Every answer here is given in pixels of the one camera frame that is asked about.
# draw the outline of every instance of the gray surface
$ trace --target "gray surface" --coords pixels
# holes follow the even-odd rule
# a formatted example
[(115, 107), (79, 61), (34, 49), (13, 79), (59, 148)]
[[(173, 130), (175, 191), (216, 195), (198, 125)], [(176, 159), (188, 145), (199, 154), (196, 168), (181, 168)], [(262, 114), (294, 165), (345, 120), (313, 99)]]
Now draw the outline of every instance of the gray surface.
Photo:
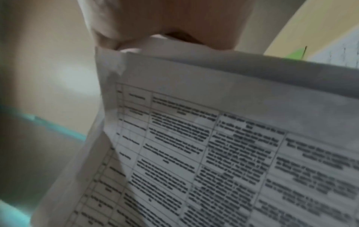
[(83, 141), (0, 113), (0, 200), (31, 214)]

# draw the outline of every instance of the white paper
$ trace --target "white paper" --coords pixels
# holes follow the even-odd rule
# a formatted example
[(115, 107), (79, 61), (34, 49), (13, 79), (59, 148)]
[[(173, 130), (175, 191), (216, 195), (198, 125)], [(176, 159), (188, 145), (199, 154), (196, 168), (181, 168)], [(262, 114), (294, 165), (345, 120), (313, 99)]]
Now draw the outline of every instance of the white paper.
[(359, 68), (359, 27), (314, 54), (308, 61)]
[(104, 133), (48, 226), (355, 222), (358, 100), (109, 50), (97, 62)]

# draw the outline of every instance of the wooden desk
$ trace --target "wooden desk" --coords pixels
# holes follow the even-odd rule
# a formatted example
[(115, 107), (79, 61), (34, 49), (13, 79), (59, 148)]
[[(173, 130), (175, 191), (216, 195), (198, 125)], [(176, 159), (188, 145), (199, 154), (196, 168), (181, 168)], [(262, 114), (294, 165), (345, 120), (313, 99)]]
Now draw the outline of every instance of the wooden desk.
[(358, 24), (358, 0), (307, 0), (264, 54), (285, 57), (307, 46), (307, 59)]

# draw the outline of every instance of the green triangle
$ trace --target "green triangle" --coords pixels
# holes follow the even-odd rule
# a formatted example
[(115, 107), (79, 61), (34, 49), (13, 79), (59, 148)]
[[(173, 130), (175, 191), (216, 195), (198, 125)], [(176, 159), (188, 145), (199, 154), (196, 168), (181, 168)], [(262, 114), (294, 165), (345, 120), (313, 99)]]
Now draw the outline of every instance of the green triangle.
[(300, 48), (300, 49), (294, 51), (293, 53), (287, 55), (285, 58), (294, 59), (294, 60), (302, 60), (303, 56), (306, 52), (306, 49), (307, 49), (307, 47)]

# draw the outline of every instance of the teal edge strip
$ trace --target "teal edge strip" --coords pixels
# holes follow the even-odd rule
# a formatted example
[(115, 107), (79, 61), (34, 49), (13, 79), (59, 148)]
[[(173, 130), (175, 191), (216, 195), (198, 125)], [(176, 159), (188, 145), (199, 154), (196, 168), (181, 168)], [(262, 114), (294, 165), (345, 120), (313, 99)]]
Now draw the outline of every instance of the teal edge strip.
[(10, 114), (10, 115), (13, 115), (13, 116), (16, 116), (16, 117), (20, 117), (20, 118), (23, 118), (23, 119), (26, 119), (26, 120), (30, 120), (30, 121), (34, 122), (35, 124), (43, 125), (43, 126), (49, 128), (49, 129), (52, 129), (52, 130), (55, 130), (55, 131), (60, 132), (62, 134), (71, 136), (71, 137), (73, 137), (75, 139), (79, 139), (79, 140), (82, 140), (82, 141), (86, 140), (86, 136), (81, 134), (81, 133), (72, 131), (72, 130), (67, 129), (65, 127), (62, 127), (60, 125), (57, 125), (57, 124), (54, 124), (52, 122), (46, 121), (46, 120), (44, 120), (44, 119), (42, 119), (40, 117), (37, 117), (35, 115), (22, 113), (19, 110), (15, 109), (15, 108), (12, 108), (12, 107), (6, 107), (6, 106), (3, 106), (3, 105), (0, 105), (0, 112), (7, 113), (7, 114)]

